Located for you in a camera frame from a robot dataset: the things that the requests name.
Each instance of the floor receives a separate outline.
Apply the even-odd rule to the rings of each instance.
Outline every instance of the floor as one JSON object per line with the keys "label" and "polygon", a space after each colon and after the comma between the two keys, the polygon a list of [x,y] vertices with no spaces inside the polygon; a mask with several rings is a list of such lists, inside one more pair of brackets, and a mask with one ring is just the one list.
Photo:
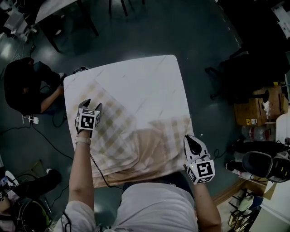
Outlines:
{"label": "floor", "polygon": [[[127,18],[121,1],[113,0],[111,19],[107,0],[84,0],[83,3],[100,36],[95,36],[77,5],[72,4],[59,12],[67,16],[65,31],[55,39],[61,53],[57,53],[39,32],[31,55],[35,61],[41,60],[55,72],[71,74],[80,66],[93,68],[133,58],[173,54],[179,63],[195,135],[205,142],[212,155],[215,149],[221,154],[239,138],[240,128],[235,125],[232,106],[224,100],[209,98],[219,83],[204,72],[205,67],[217,67],[238,49],[233,31],[214,0],[145,0],[145,6],[141,0],[131,0],[131,5],[125,0]],[[27,44],[24,50],[21,45],[17,52],[26,56],[31,45]],[[17,43],[13,39],[1,38],[0,49],[1,71],[12,60]],[[21,114],[6,104],[3,80],[0,105],[0,131],[23,126]],[[55,147],[72,156],[74,151],[67,123],[55,128],[51,116],[40,115],[39,118],[40,124],[36,127]],[[72,162],[33,129],[12,130],[0,135],[0,154],[6,168],[15,175],[29,169],[39,159],[44,168],[58,170],[63,181],[47,194],[50,204],[68,185]],[[215,161],[216,176],[208,183],[211,195],[220,193],[237,180],[236,175],[224,169],[224,159],[225,156]],[[95,189],[97,222],[112,224],[120,199],[119,189]],[[53,206],[56,217],[64,210],[67,200],[66,189]]]}

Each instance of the square table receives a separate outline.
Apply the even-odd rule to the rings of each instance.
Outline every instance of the square table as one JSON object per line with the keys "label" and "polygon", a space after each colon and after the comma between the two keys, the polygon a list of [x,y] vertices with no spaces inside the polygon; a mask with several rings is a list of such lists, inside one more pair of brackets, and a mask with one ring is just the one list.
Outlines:
{"label": "square table", "polygon": [[49,35],[48,33],[46,33],[46,30],[43,28],[41,21],[43,19],[45,19],[46,17],[52,15],[53,13],[57,12],[58,10],[66,7],[74,2],[77,3],[83,16],[85,17],[87,23],[90,25],[90,27],[93,30],[93,32],[95,33],[95,35],[99,36],[99,33],[98,33],[97,29],[95,28],[95,25],[92,22],[91,17],[88,14],[88,12],[86,11],[85,7],[83,6],[81,0],[46,0],[44,3],[42,3],[42,5],[38,11],[35,23],[39,24],[43,33],[45,34],[45,36],[47,37],[47,39],[49,40],[51,45],[55,48],[55,50],[57,50],[57,52],[60,52],[58,47],[56,46],[52,36]]}
{"label": "square table", "polygon": [[[134,125],[136,130],[149,128],[152,121],[186,117],[187,125],[190,125],[191,129],[185,130],[185,126],[181,124],[182,132],[174,132],[171,128],[167,132],[173,138],[176,135],[179,137],[178,149],[175,149],[174,139],[171,140],[173,149],[170,151],[173,156],[178,156],[178,165],[174,165],[172,172],[183,169],[185,160],[184,133],[189,131],[193,134],[193,132],[183,81],[174,55],[122,61],[66,77],[64,79],[64,96],[73,144],[76,136],[74,121],[77,115],[77,105],[80,103],[75,101],[76,99],[79,101],[78,96],[86,95],[81,90],[88,84],[90,86],[92,81],[96,81],[130,115],[136,118]],[[93,91],[91,94],[97,95],[98,91]],[[170,169],[170,166],[166,168],[167,174],[170,173]]]}

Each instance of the black chair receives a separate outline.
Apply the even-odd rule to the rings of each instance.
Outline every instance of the black chair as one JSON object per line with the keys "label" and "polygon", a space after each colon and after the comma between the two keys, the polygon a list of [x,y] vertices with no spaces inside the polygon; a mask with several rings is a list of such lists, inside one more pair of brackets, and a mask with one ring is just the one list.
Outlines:
{"label": "black chair", "polygon": [[[127,13],[127,9],[126,9],[124,0],[121,0],[121,3],[122,3],[122,7],[124,10],[125,16],[127,17],[128,13]],[[112,14],[112,0],[109,0],[109,14],[110,15]]]}

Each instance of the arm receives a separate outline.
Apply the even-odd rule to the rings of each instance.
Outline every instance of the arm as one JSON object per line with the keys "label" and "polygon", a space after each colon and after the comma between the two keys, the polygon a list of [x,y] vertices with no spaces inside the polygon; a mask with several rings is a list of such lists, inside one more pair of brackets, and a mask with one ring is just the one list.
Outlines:
{"label": "arm", "polygon": [[201,232],[221,232],[222,222],[218,209],[205,184],[193,186],[198,224]]}
{"label": "arm", "polygon": [[40,106],[41,106],[41,113],[45,112],[50,106],[51,104],[55,101],[55,99],[57,99],[58,96],[63,95],[63,86],[59,86],[56,91],[54,91],[54,93],[52,95],[50,95],[49,97],[45,98]]}
{"label": "arm", "polygon": [[[90,138],[90,131],[83,130],[79,137]],[[68,201],[80,201],[94,209],[90,146],[82,142],[77,143],[73,158]]]}

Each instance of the white t-shirt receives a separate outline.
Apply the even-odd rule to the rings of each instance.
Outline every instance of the white t-shirt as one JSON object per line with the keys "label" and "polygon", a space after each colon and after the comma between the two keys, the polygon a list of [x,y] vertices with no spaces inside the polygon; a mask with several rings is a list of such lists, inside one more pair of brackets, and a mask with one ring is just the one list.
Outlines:
{"label": "white t-shirt", "polygon": [[[198,232],[193,205],[192,196],[173,185],[134,184],[123,193],[117,219],[112,229],[105,232]],[[96,231],[94,212],[86,204],[69,202],[65,213],[72,223],[72,232]],[[67,222],[62,216],[54,232],[65,231]]]}

